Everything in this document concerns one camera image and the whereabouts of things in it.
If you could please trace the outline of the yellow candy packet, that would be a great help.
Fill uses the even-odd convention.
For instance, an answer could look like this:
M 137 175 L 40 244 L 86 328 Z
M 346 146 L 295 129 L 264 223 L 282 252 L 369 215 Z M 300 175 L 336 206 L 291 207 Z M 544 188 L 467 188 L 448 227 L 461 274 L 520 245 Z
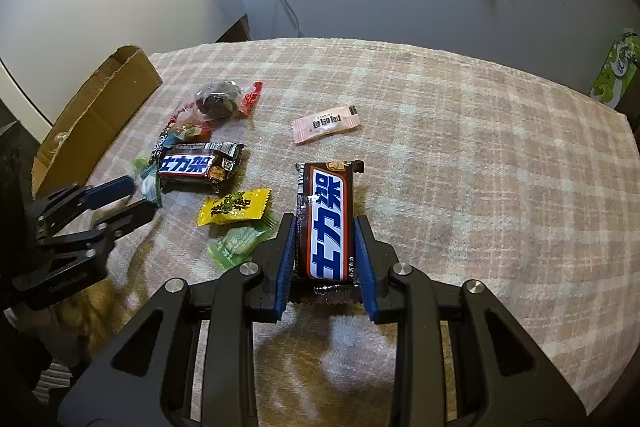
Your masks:
M 270 188 L 256 188 L 224 196 L 207 197 L 198 212 L 196 224 L 205 227 L 262 219 L 270 196 Z

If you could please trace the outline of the snickers bar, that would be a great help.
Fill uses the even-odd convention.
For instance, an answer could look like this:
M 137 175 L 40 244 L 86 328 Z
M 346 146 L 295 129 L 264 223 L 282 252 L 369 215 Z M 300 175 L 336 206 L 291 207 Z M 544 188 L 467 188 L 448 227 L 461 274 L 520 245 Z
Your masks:
M 360 299 L 355 268 L 354 176 L 361 160 L 300 162 L 293 303 L 344 305 Z
M 160 156 L 160 187 L 206 185 L 215 193 L 229 184 L 241 165 L 245 145 L 231 141 L 181 143 Z

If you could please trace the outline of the green candy wrapper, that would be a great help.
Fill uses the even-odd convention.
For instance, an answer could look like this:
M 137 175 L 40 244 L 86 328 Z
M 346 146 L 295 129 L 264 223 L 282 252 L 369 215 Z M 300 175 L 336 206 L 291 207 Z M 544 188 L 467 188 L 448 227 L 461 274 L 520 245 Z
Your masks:
M 222 271 L 250 261 L 254 249 L 277 232 L 278 220 L 268 211 L 260 220 L 233 225 L 224 235 L 213 239 L 206 247 L 209 258 Z

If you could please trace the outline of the cardboard box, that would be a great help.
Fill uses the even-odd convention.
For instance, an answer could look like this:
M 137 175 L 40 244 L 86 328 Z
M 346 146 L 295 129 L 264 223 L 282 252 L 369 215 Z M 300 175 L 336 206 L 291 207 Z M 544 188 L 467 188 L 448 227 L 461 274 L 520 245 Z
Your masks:
M 138 46 L 121 46 L 78 89 L 32 164 L 32 196 L 87 182 L 106 150 L 162 84 Z

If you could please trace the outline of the small green white candy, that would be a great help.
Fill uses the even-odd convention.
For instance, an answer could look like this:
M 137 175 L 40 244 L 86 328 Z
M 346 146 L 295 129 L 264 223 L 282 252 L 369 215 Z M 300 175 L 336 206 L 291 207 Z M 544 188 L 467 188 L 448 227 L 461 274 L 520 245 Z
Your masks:
M 142 198 L 152 202 L 157 208 L 162 207 L 162 189 L 156 160 L 150 153 L 141 153 L 134 158 L 132 165 Z

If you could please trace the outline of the plaid tablecloth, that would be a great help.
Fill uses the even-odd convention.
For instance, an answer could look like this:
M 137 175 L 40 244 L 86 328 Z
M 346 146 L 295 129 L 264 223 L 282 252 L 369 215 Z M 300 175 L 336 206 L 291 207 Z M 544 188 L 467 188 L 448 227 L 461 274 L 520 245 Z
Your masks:
M 239 187 L 295 207 L 302 161 L 363 161 L 355 207 L 432 279 L 484 281 L 588 410 L 639 344 L 639 151 L 626 118 L 527 72 L 445 51 L 347 39 L 214 43 L 157 53 L 162 85 L 94 168 L 130 173 L 207 83 L 261 81 L 221 130 Z M 296 145 L 295 119 L 353 105 L 356 129 Z

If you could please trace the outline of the pink candy packet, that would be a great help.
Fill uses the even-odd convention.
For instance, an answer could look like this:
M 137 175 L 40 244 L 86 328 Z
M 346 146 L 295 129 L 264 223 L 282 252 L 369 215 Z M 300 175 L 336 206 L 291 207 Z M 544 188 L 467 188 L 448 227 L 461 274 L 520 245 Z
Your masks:
M 304 144 L 325 135 L 356 129 L 359 125 L 360 116 L 355 106 L 332 107 L 295 119 L 292 124 L 293 139 L 296 145 Z

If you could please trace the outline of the green tissue box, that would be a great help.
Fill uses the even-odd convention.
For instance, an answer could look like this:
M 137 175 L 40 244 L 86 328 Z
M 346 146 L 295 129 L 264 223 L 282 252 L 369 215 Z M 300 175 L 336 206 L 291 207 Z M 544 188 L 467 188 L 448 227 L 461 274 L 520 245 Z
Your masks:
M 589 91 L 590 98 L 614 108 L 639 70 L 639 35 L 625 28 L 613 41 Z

